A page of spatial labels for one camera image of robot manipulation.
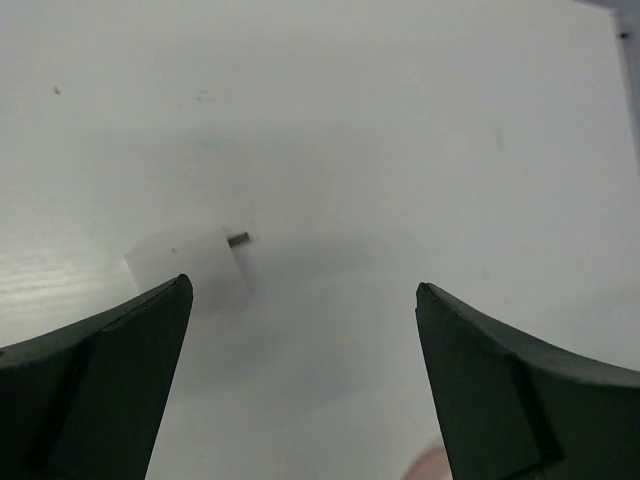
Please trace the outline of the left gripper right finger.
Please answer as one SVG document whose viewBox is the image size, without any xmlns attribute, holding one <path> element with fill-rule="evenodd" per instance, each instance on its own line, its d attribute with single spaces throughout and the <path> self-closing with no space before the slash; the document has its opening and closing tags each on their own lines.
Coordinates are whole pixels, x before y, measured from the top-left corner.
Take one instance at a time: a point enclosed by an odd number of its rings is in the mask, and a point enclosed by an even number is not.
<svg viewBox="0 0 640 480">
<path fill-rule="evenodd" d="M 416 320 L 456 479 L 636 479 L 639 374 L 422 283 Z"/>
</svg>

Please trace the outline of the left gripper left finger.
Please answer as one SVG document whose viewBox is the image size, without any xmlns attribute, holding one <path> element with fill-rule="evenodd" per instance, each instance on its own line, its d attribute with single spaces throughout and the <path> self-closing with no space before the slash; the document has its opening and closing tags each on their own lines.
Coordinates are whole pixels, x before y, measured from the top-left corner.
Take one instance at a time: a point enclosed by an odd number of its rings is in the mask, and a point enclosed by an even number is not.
<svg viewBox="0 0 640 480">
<path fill-rule="evenodd" d="M 192 303 L 181 274 L 3 347 L 2 478 L 145 478 Z"/>
</svg>

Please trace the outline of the pink round power strip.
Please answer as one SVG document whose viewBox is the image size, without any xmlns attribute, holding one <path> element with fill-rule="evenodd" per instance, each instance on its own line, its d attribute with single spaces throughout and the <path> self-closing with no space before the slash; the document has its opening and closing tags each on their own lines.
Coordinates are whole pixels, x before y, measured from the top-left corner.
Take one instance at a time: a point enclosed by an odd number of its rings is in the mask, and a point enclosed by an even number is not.
<svg viewBox="0 0 640 480">
<path fill-rule="evenodd" d="M 447 452 L 442 439 L 436 440 L 412 462 L 403 480 L 452 480 Z"/>
</svg>

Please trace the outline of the white charger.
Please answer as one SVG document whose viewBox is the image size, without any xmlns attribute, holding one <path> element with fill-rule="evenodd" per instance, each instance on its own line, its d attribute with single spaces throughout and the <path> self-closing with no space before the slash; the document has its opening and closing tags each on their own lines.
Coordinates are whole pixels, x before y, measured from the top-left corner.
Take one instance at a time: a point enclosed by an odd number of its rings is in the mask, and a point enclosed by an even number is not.
<svg viewBox="0 0 640 480">
<path fill-rule="evenodd" d="M 208 315 L 247 297 L 237 252 L 250 242 L 246 231 L 192 223 L 141 240 L 125 253 L 125 260 L 140 291 L 186 275 L 193 288 L 194 314 Z"/>
</svg>

